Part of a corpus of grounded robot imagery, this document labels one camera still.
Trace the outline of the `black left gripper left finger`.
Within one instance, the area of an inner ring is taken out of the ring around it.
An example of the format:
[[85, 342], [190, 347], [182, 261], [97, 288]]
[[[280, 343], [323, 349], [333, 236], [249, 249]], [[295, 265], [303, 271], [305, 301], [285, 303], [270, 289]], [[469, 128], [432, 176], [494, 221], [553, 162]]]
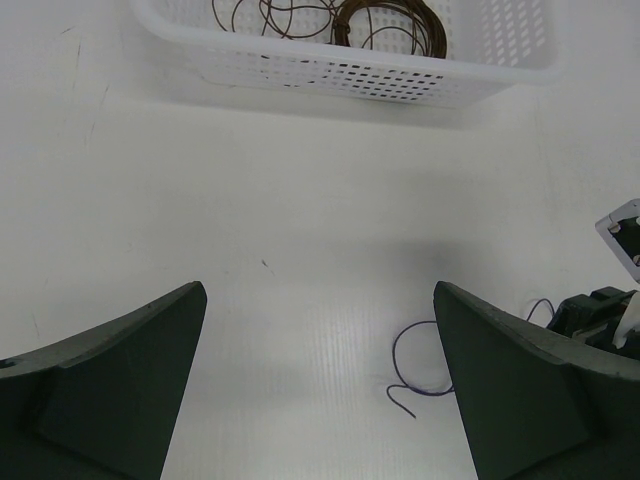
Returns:
[[1, 362], [4, 479], [158, 479], [207, 305], [195, 281]]

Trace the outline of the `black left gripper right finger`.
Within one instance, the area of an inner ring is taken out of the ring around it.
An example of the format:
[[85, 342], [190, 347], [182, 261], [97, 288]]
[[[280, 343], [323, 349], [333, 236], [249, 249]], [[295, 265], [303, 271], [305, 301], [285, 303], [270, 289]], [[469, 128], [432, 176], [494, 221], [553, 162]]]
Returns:
[[481, 479], [635, 479], [639, 359], [434, 290], [438, 332]]

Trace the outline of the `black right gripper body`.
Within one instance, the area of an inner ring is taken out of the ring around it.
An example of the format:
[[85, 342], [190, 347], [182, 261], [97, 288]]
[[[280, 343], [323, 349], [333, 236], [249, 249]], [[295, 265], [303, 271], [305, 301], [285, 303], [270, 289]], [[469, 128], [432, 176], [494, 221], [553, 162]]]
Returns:
[[589, 295], [570, 297], [560, 304], [547, 329], [593, 348], [638, 360], [638, 333], [632, 333], [624, 346], [614, 345], [614, 333], [635, 293], [636, 290], [604, 287]]

